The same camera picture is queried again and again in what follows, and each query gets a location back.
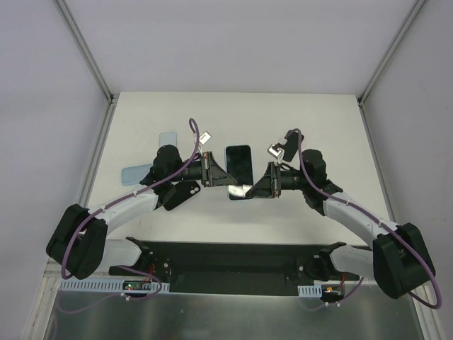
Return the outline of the light blue three-hole phone case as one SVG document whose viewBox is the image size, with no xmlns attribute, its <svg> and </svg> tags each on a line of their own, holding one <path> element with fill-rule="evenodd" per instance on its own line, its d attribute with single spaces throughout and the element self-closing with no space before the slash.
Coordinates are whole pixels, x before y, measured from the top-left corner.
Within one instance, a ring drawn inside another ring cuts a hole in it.
<svg viewBox="0 0 453 340">
<path fill-rule="evenodd" d="M 236 186 L 227 186 L 228 196 L 230 200 L 245 200 L 246 192 L 253 185 L 236 185 Z"/>
</svg>

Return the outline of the gold phone with black screen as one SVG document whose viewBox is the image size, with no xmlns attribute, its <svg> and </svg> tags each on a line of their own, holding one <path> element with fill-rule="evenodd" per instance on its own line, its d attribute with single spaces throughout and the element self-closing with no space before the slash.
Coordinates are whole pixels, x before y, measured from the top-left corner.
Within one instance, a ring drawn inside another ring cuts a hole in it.
<svg viewBox="0 0 453 340">
<path fill-rule="evenodd" d="M 238 185 L 253 185 L 251 148 L 248 145 L 228 146 L 225 149 L 226 170 Z"/>
</svg>

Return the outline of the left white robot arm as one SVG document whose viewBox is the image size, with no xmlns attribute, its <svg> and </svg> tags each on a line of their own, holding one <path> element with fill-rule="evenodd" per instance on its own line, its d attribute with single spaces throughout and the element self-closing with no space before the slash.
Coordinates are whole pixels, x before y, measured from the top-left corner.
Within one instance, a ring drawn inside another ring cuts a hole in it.
<svg viewBox="0 0 453 340">
<path fill-rule="evenodd" d="M 144 213 L 160 207 L 171 211 L 195 195 L 200 186 L 233 186 L 237 180 L 223 170 L 211 152 L 182 161 L 177 147 L 164 145 L 156 153 L 143 187 L 105 207 L 90 211 L 69 206 L 46 247 L 46 254 L 70 272 L 85 279 L 101 264 L 110 232 Z"/>
</svg>

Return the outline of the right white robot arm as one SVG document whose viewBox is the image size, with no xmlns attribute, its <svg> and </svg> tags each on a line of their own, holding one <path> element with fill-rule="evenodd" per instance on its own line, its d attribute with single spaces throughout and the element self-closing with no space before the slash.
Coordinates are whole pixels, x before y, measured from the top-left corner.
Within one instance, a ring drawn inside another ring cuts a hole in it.
<svg viewBox="0 0 453 340">
<path fill-rule="evenodd" d="M 328 281 L 351 273 L 376 281 L 389 297 L 397 299 L 435 276 L 435 268 L 420 230 L 411 223 L 375 217 L 328 179 L 322 153 L 302 152 L 304 168 L 268 164 L 263 177 L 247 192 L 247 198 L 277 198 L 283 191 L 301 191 L 306 204 L 328 217 L 367 245 L 366 249 L 336 242 L 320 250 L 304 265 L 314 280 Z"/>
</svg>

